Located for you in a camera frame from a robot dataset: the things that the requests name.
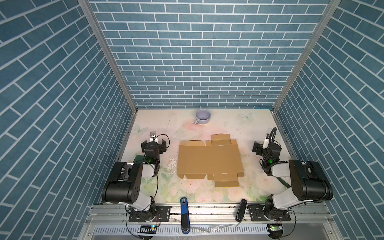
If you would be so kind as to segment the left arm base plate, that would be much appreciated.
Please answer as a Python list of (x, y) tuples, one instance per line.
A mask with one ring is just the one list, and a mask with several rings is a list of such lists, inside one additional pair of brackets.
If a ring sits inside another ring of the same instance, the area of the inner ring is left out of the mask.
[(150, 207), (149, 211), (136, 211), (128, 207), (130, 223), (155, 222), (159, 217), (161, 222), (169, 222), (171, 206), (155, 206)]

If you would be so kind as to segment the brown cardboard box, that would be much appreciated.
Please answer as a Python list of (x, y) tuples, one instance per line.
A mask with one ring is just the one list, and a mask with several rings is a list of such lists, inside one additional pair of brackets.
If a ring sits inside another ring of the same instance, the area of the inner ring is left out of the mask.
[(188, 180), (207, 178), (216, 188), (238, 187), (244, 168), (237, 140), (229, 134), (216, 134), (209, 141), (182, 141), (177, 174)]

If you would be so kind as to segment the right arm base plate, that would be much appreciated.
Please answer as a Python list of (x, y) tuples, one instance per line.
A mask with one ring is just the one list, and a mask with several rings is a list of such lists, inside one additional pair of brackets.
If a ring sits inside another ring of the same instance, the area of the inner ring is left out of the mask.
[(265, 205), (251, 204), (247, 206), (247, 210), (250, 213), (252, 222), (289, 222), (291, 220), (287, 210), (278, 210), (271, 206), (266, 207)]

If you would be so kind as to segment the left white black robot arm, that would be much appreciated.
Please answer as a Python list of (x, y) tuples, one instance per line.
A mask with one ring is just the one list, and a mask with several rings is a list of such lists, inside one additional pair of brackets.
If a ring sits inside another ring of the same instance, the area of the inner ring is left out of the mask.
[(137, 156), (133, 163), (114, 163), (102, 190), (102, 201), (125, 204), (136, 213), (156, 214), (155, 198), (141, 192), (142, 178), (158, 177), (160, 154), (167, 151), (170, 141), (158, 137), (141, 144), (143, 156)]

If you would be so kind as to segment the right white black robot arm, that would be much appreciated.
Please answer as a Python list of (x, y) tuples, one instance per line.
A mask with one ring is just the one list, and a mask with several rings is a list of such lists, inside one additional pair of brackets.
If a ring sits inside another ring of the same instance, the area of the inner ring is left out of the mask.
[(281, 146), (266, 140), (254, 142), (253, 152), (261, 156), (260, 165), (267, 176), (275, 177), (286, 186), (279, 194), (270, 195), (263, 205), (249, 205), (254, 221), (290, 220), (292, 207), (330, 201), (334, 196), (332, 186), (318, 162), (280, 160)]

